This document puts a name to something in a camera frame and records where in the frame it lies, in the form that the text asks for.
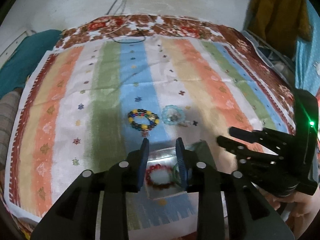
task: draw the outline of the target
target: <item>bed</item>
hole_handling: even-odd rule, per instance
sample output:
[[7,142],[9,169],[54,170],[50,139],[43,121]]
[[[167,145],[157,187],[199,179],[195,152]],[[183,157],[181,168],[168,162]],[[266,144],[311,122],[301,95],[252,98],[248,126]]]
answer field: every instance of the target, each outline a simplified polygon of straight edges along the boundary
[[[165,124],[168,105],[186,121]],[[172,147],[178,137],[186,145],[205,140],[217,169],[231,173],[234,157],[215,138],[228,136],[229,126],[292,134],[292,106],[287,84],[235,29],[191,17],[103,16],[64,31],[29,78],[10,140],[4,199],[29,223],[29,236],[83,170],[107,170],[143,138],[151,151]],[[159,124],[132,128],[128,113],[135,109],[157,114]],[[183,193],[152,200],[145,188],[128,194],[130,239],[194,238],[197,199]]]

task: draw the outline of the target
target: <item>white wall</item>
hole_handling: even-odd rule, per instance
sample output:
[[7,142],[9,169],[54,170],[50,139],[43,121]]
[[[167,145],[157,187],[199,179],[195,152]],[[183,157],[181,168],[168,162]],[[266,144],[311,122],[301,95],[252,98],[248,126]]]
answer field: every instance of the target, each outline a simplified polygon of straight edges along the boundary
[[[0,47],[21,27],[36,32],[75,27],[104,15],[113,1],[17,0],[0,27]],[[241,30],[248,2],[249,0],[128,0],[124,13],[194,16]]]

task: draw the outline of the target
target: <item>screw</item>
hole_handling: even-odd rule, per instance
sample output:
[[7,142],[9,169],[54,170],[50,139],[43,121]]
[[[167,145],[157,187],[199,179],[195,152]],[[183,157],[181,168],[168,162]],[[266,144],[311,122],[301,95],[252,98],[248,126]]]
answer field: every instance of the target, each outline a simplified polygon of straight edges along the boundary
[[120,166],[121,168],[126,168],[126,167],[128,167],[128,166],[129,166],[129,163],[128,163],[128,162],[126,162],[126,161],[119,162],[119,166]]
[[82,172],[82,177],[85,177],[85,178],[90,177],[91,173],[92,173],[91,171],[85,170],[84,172]]
[[197,167],[200,168],[200,169],[204,169],[207,165],[203,162],[198,162],[197,163]]
[[237,179],[242,178],[242,173],[240,171],[234,171],[232,175]]

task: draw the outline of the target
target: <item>green stripe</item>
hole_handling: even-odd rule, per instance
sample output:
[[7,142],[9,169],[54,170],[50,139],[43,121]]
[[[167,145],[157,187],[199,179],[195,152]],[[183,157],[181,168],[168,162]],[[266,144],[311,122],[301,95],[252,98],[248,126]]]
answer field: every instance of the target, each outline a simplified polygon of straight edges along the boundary
[[276,130],[276,126],[264,104],[259,100],[251,87],[247,84],[247,81],[238,73],[236,68],[234,68],[227,59],[225,59],[225,57],[211,42],[202,41],[202,45],[210,53],[211,57],[218,62],[219,67],[224,72],[228,70],[227,75],[232,78],[235,86],[240,89],[244,97],[252,106],[252,109],[256,113],[257,117],[260,120],[265,121],[264,127]]
[[126,158],[119,102],[120,44],[106,42],[99,55],[90,91],[92,144],[88,155],[94,172],[108,170]]
[[136,212],[136,205],[134,203],[134,195],[135,193],[127,192],[125,195],[126,199],[126,206],[127,206],[127,225],[128,225],[128,231],[130,230],[137,230],[141,229],[139,224],[138,215]]

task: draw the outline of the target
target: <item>teal fabric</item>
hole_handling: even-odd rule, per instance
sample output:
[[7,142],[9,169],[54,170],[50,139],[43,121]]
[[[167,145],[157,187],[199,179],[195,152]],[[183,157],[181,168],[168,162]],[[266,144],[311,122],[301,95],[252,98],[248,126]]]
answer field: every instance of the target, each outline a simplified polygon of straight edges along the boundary
[[33,73],[47,50],[52,50],[61,31],[47,30],[26,37],[13,56],[0,69],[0,98],[13,89],[24,88],[27,77]]
[[310,1],[306,1],[312,40],[308,42],[298,38],[295,86],[315,96],[320,88],[320,17]]

